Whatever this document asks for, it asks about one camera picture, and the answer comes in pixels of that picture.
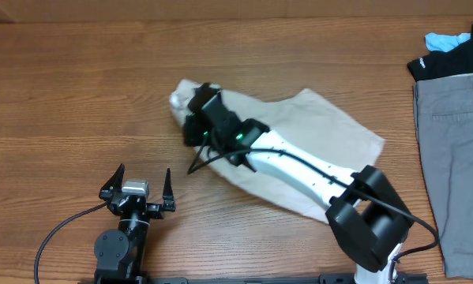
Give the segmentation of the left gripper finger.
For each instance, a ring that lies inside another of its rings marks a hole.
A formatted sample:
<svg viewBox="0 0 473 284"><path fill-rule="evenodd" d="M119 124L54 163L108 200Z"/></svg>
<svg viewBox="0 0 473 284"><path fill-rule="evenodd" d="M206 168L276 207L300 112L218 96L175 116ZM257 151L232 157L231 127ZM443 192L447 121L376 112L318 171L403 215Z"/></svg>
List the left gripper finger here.
<svg viewBox="0 0 473 284"><path fill-rule="evenodd" d="M170 202L174 200L173 189L171 185L171 169L167 168L163 186L163 201Z"/></svg>
<svg viewBox="0 0 473 284"><path fill-rule="evenodd" d="M114 174L101 187L101 191L111 192L113 190L120 190L122 188L122 181L125 173L125 165L121 163Z"/></svg>

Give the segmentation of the beige shorts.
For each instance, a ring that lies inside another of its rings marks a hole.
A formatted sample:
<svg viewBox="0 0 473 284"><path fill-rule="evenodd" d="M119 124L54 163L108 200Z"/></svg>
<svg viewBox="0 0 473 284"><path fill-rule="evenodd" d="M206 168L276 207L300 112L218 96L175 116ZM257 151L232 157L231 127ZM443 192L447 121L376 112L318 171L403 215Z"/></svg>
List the beige shorts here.
<svg viewBox="0 0 473 284"><path fill-rule="evenodd" d="M384 138L308 88L275 102L224 89L222 100L242 120L261 121L294 146L356 172L374 165L385 146ZM319 222L327 221L324 209L274 177L233 166L225 159L211 163L209 169L251 195Z"/></svg>

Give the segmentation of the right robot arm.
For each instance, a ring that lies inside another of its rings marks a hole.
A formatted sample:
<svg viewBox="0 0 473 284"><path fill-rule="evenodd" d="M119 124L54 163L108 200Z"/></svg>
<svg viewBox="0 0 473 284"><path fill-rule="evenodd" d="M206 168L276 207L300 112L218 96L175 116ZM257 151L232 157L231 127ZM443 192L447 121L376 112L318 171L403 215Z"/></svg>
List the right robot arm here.
<svg viewBox="0 0 473 284"><path fill-rule="evenodd" d="M353 260L356 283L398 283L398 254L413 221L387 177L367 165L355 172L288 143L276 130L241 120L223 103L222 91L205 83L193 90L184 124L188 146L213 148L207 164L225 159L276 178L325 211L336 241Z"/></svg>

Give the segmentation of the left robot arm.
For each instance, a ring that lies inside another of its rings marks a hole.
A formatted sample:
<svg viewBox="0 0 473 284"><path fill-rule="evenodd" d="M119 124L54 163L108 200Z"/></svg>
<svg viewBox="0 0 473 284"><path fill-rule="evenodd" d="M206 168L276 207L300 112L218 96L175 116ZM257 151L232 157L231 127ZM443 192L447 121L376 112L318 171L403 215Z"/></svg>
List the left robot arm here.
<svg viewBox="0 0 473 284"><path fill-rule="evenodd" d="M167 212L176 210L169 170L159 204L148 202L147 181L124 181L124 173L122 164L99 191L99 198L113 215L119 217L119 222L116 229L107 230L96 238L97 264L93 280L96 284L150 283L150 276L142 270L150 221L163 219Z"/></svg>

